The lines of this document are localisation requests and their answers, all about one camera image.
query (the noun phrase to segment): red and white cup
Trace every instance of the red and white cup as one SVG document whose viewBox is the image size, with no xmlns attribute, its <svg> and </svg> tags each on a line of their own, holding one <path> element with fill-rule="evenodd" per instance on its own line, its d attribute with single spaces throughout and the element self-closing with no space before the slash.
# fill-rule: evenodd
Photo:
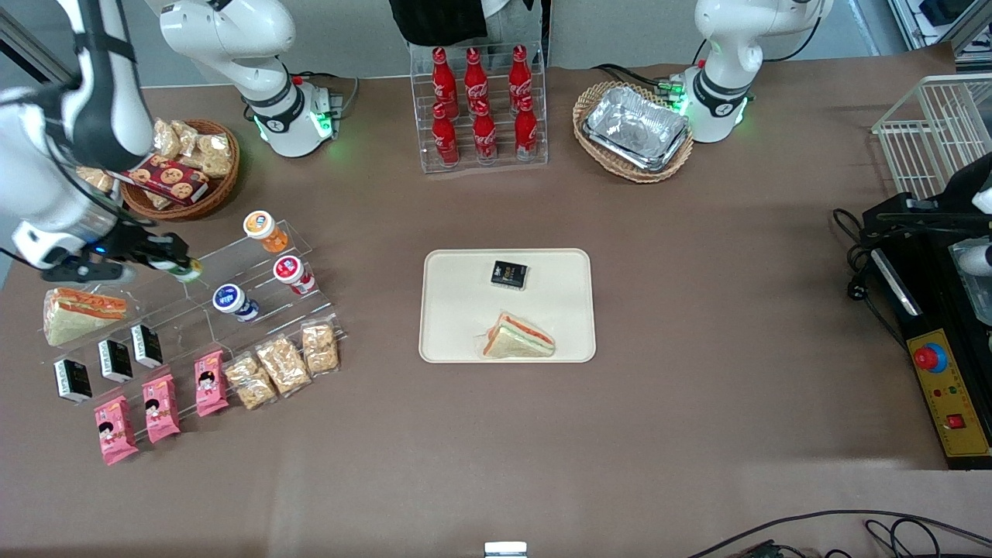
<svg viewBox="0 0 992 558">
<path fill-rule="evenodd" d="M 298 295 L 305 295 L 316 288 L 316 279 L 297 256 L 283 256 L 277 259 L 272 267 L 272 274 L 280 283 L 289 285 Z"/>
</svg>

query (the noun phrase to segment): yellow control panel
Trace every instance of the yellow control panel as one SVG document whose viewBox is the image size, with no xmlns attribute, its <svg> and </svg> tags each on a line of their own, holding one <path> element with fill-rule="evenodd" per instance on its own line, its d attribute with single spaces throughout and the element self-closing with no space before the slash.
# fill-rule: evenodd
<svg viewBox="0 0 992 558">
<path fill-rule="evenodd" d="M 906 341 L 930 416 L 948 457 L 990 455 L 971 397 L 943 329 Z"/>
</svg>

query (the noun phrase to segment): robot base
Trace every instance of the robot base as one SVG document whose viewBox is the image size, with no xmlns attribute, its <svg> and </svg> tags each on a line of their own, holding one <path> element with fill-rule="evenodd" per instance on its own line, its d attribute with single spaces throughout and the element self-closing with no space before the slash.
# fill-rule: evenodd
<svg viewBox="0 0 992 558">
<path fill-rule="evenodd" d="M 304 110 L 290 123 L 285 132 L 275 133 L 259 124 L 262 139 L 272 146 L 273 151 L 283 157 L 309 155 L 323 142 L 333 139 L 334 126 L 331 124 L 330 103 L 327 89 L 309 83 L 298 85 L 304 94 Z"/>
<path fill-rule="evenodd" d="M 696 67 L 685 71 L 685 117 L 688 118 L 689 129 L 692 130 L 693 141 L 715 143 L 730 135 L 747 102 L 741 102 L 736 108 L 729 103 L 717 106 L 716 113 L 722 115 L 714 116 L 692 87 L 692 82 L 699 72 L 699 68 Z"/>
</svg>

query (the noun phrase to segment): pink snack package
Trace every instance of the pink snack package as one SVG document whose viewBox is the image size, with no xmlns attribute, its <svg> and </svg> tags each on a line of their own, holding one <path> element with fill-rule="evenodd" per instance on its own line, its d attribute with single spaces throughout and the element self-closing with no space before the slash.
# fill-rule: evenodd
<svg viewBox="0 0 992 558">
<path fill-rule="evenodd" d="M 123 395 L 96 408 L 96 428 L 100 431 L 103 462 L 113 465 L 138 451 L 134 429 L 128 418 L 127 399 Z"/>
<path fill-rule="evenodd" d="M 145 396 L 145 425 L 153 444 L 180 432 L 180 410 L 176 406 L 173 375 L 166 374 L 141 386 Z"/>
<path fill-rule="evenodd" d="M 196 414 L 205 417 L 227 406 L 227 384 L 220 373 L 223 350 L 203 356 L 193 365 L 196 380 Z"/>
</svg>

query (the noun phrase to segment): red button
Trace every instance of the red button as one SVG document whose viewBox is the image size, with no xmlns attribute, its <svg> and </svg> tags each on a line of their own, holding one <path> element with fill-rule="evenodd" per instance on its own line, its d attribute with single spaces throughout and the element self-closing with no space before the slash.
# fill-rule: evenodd
<svg viewBox="0 0 992 558">
<path fill-rule="evenodd" d="M 964 428 L 964 417 L 961 415 L 947 415 L 947 428 L 951 430 Z"/>
<path fill-rule="evenodd" d="M 917 366 L 924 370 L 932 370 L 940 364 L 939 356 L 937 356 L 936 350 L 929 347 L 920 347 L 913 353 L 913 360 L 916 362 Z"/>
</svg>

